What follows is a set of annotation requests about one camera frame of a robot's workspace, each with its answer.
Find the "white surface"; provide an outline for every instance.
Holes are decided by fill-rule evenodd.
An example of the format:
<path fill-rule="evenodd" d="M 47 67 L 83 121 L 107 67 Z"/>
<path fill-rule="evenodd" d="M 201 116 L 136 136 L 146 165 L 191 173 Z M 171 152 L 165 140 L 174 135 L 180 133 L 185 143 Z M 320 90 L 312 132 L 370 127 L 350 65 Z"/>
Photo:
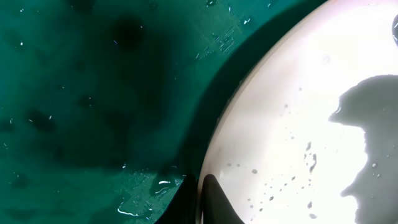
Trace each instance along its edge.
<path fill-rule="evenodd" d="M 372 146 L 380 146 L 381 156 L 369 161 L 360 126 L 329 122 L 351 87 L 376 75 L 398 75 L 392 36 L 397 14 L 396 0 L 328 1 L 295 26 L 231 100 L 210 142 L 199 186 L 214 174 L 245 223 L 398 221 L 398 171 L 388 162 L 398 158 L 390 156 L 398 132 L 389 130 L 391 138 Z M 314 154 L 317 164 L 310 173 Z"/>

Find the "glossy white surface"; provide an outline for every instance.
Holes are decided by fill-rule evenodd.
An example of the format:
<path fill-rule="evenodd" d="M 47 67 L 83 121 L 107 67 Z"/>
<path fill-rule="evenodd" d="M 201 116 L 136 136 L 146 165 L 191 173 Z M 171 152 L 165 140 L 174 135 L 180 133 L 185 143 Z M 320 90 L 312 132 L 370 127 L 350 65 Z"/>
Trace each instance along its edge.
<path fill-rule="evenodd" d="M 328 1 L 295 26 L 231 100 L 199 186 L 214 174 L 245 223 L 398 221 L 398 77 L 347 92 L 398 75 L 397 14 Z"/>

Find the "green background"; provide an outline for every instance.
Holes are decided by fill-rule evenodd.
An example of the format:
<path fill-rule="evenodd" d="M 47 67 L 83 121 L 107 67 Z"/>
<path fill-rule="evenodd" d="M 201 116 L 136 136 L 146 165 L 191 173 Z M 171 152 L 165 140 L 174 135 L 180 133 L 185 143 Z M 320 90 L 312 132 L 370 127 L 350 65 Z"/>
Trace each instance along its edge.
<path fill-rule="evenodd" d="M 322 2 L 0 1 L 0 223 L 154 223 L 239 82 Z"/>

